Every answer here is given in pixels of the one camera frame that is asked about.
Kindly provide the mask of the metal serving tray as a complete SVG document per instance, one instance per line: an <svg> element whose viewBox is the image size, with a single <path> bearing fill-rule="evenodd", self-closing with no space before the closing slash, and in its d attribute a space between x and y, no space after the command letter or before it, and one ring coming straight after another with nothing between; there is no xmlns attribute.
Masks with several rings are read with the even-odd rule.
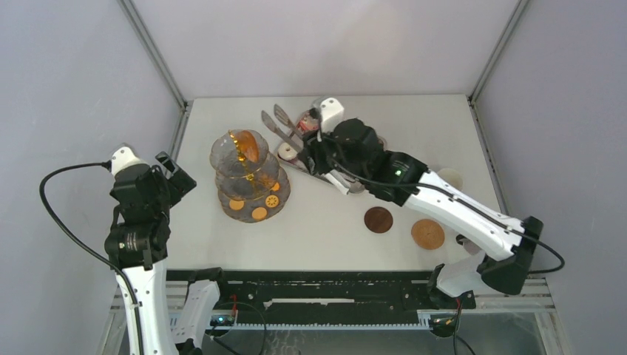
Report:
<svg viewBox="0 0 627 355"><path fill-rule="evenodd" d="M313 117L316 114L316 111L313 108L310 108L307 111L309 111L310 114ZM292 121L295 124L297 124L298 120L292 120ZM280 158L279 158L279 160L281 162L283 162L283 163L286 163L288 166L291 166L294 169L297 169L297 170L299 170L299 171L301 171L301 172L303 172L305 174L309 174L311 176L314 176L315 178L323 180L323 181L325 181L327 183L330 183L332 185L340 186L339 189L341 191L345 192L346 194L358 194L358 193L361 193L361 192L363 192L365 190L364 186L358 180L356 180L356 179L354 179L352 177L349 177L345 173L341 173L341 172L338 172L338 171L335 171L335 170L333 170L328 175L314 175L313 173L310 173L308 171L308 169L307 169L307 166L298 158L298 156L297 156L297 159L294 159L292 161L284 161L284 160L282 160Z"/></svg>

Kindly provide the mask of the orange round biscuit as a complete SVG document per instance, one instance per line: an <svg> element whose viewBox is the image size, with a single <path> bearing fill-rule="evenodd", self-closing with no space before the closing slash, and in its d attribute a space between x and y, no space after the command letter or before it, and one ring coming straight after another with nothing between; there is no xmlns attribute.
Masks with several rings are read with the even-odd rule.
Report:
<svg viewBox="0 0 627 355"><path fill-rule="evenodd" d="M257 207L251 213L251 216L254 220L264 220L267 215L268 210L265 207Z"/></svg>
<svg viewBox="0 0 627 355"><path fill-rule="evenodd" d="M245 206L245 201L243 200L230 200L228 202L228 206L233 211L242 210Z"/></svg>

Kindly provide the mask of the white frosted donut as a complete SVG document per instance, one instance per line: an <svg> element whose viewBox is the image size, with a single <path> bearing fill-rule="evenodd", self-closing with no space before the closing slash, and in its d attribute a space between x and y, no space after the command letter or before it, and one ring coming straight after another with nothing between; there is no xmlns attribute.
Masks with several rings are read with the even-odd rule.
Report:
<svg viewBox="0 0 627 355"><path fill-rule="evenodd" d="M282 143L277 148L278 157L284 161L297 159L298 152L287 143Z"/></svg>

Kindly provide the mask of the three-tier glass dessert stand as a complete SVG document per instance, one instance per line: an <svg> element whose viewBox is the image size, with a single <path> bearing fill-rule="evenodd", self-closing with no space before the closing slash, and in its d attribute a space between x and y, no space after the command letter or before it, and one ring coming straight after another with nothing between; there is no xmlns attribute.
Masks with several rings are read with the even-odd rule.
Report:
<svg viewBox="0 0 627 355"><path fill-rule="evenodd" d="M255 136L260 153L258 163L245 160L239 152L234 135L241 130L251 131ZM260 133L252 129L229 130L212 145L209 161L215 170L217 197L230 218L243 223L258 223L280 213L288 202L291 194L288 175ZM280 199L278 207L268 208L265 205L269 195ZM233 211L228 206L230 200L243 200L245 206L242 210ZM257 207L267 208L268 215L264 220L252 218L251 213Z"/></svg>

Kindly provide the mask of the brown cookie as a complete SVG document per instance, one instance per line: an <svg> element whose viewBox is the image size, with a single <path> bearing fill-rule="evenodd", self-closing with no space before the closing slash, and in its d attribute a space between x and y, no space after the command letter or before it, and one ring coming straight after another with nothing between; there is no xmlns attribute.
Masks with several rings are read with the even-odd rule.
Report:
<svg viewBox="0 0 627 355"><path fill-rule="evenodd" d="M260 159L259 147L252 132L241 130L237 132L234 137L237 141L237 148L239 152L243 154L244 159L252 163L258 163Z"/></svg>

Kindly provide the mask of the orange lotus-pattern biscuit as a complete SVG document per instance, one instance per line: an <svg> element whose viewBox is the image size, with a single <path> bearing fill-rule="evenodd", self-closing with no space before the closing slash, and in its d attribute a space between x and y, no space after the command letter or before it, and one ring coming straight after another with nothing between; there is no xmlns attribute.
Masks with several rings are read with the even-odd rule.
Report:
<svg viewBox="0 0 627 355"><path fill-rule="evenodd" d="M268 208L276 208L280 204L280 199L276 195L269 195L265 199L265 205Z"/></svg>

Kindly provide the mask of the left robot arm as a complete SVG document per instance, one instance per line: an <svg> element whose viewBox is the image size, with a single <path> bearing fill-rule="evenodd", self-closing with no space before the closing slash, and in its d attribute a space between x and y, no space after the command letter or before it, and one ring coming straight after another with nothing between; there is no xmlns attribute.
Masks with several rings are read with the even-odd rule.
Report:
<svg viewBox="0 0 627 355"><path fill-rule="evenodd" d="M219 280L190 284L176 327L169 322L166 296L167 242L170 210L197 183L165 152L154 166L129 146L110 160L117 201L104 248L116 273L126 315L131 354L201 354L212 308L231 299L230 287Z"/></svg>

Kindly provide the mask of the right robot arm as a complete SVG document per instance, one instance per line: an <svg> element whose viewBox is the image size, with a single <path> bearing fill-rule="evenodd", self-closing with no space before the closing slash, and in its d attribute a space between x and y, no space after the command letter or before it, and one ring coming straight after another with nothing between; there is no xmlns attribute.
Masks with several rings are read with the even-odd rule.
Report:
<svg viewBox="0 0 627 355"><path fill-rule="evenodd" d="M435 268L427 287L432 305L445 308L477 285L508 295L521 292L543 230L539 219L519 220L478 203L425 163L384 149L375 130L358 118L331 133L306 132L303 143L298 158L309 172L328 178L344 173L374 197L428 215L478 247L471 257Z"/></svg>

